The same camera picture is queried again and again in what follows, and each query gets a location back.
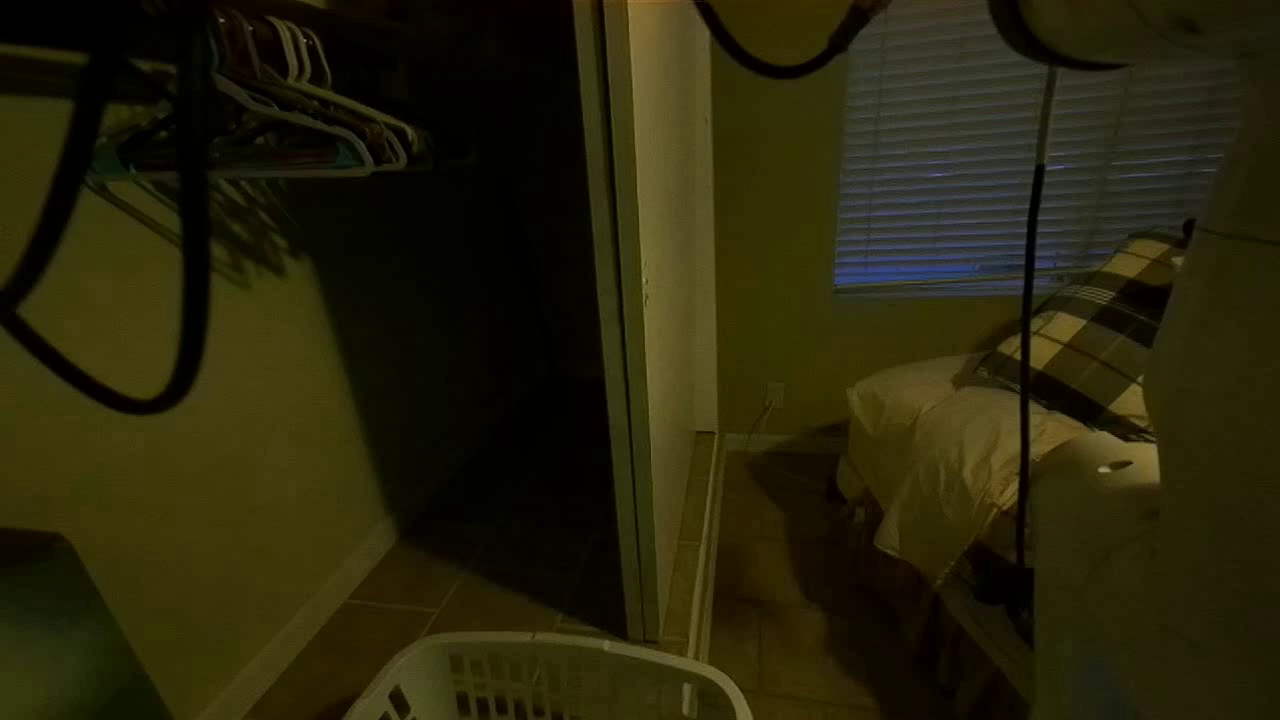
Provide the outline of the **white sliding closet door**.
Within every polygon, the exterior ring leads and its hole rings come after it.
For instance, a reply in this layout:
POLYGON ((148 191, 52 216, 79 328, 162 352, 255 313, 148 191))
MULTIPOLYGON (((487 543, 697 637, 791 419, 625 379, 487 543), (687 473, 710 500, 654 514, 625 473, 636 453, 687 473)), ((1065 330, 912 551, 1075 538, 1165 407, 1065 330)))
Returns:
POLYGON ((710 45, 692 0, 570 0, 625 637, 697 647, 721 432, 710 45))

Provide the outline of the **bed with white sheet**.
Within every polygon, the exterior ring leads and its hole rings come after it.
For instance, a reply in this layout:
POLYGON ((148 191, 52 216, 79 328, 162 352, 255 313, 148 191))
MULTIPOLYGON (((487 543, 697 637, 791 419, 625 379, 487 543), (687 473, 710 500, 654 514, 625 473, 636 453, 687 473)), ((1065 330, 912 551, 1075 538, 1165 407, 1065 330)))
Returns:
POLYGON ((1078 500, 1075 510, 1057 506, 1067 523, 1060 585, 1094 615, 1135 612, 1149 596, 1155 446, 1049 407, 1032 407, 1032 441, 1020 441, 1020 400, 962 382, 960 369, 960 357, 899 363, 842 393, 835 486, 875 500, 870 549, 928 589, 967 575, 979 600, 1032 600, 1035 514, 1020 492, 1020 459, 1032 459, 1032 482, 1065 482, 1078 500))

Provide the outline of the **white plastic laundry basket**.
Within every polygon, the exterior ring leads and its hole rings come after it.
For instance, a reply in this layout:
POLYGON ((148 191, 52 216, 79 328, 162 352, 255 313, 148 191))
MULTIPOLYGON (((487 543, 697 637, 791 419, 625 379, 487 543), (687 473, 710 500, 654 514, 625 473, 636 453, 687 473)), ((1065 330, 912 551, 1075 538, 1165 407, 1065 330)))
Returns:
POLYGON ((733 677, 563 631, 438 631, 394 652, 342 720, 752 720, 733 677))

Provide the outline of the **window blinds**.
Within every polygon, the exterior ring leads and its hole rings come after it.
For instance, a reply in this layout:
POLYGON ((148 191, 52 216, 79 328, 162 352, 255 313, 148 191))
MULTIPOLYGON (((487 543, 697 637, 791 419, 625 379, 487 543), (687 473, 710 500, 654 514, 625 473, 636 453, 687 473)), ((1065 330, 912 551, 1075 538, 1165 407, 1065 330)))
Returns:
POLYGON ((1022 270, 1035 136, 1049 176, 1035 270, 1175 236, 1238 129, 1238 76, 1212 59, 1049 73, 982 0, 896 0, 842 73, 835 293, 1005 296, 1022 270))

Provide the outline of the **bunch of plastic hangers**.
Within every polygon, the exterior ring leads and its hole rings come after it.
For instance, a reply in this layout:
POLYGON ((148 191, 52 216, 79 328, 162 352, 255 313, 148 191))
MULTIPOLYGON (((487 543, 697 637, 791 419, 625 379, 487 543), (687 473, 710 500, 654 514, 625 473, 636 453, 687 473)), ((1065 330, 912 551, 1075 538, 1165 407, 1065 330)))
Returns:
MULTIPOLYGON (((278 11, 215 3, 206 220, 213 270, 236 285, 278 276, 296 254, 293 179, 373 179, 416 166, 428 136, 337 80, 327 41, 278 11)), ((141 67, 150 109, 114 113, 87 191, 166 242, 179 238, 177 73, 141 67)))

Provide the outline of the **plaid pillow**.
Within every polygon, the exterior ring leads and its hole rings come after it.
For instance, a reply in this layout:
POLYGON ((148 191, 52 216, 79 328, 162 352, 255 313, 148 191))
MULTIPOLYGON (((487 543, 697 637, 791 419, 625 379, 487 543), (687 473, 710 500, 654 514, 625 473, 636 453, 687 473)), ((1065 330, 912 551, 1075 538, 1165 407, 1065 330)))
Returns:
POLYGON ((1182 262, 1175 236, 1126 236, 1060 285, 960 372, 962 382, 1028 393, 1040 407, 1120 441, 1153 441, 1145 379, 1182 262))

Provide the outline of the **closet hanging rod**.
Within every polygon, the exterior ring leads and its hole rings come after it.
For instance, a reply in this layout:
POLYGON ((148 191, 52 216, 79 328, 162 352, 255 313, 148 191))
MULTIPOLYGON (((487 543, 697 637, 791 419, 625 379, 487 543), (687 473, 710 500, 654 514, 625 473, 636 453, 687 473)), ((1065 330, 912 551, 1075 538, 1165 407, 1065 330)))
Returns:
MULTIPOLYGON (((0 45, 0 90, 70 100, 79 90, 92 45, 0 45)), ((131 45, 106 80, 106 97, 134 104, 177 87, 185 45, 131 45)))

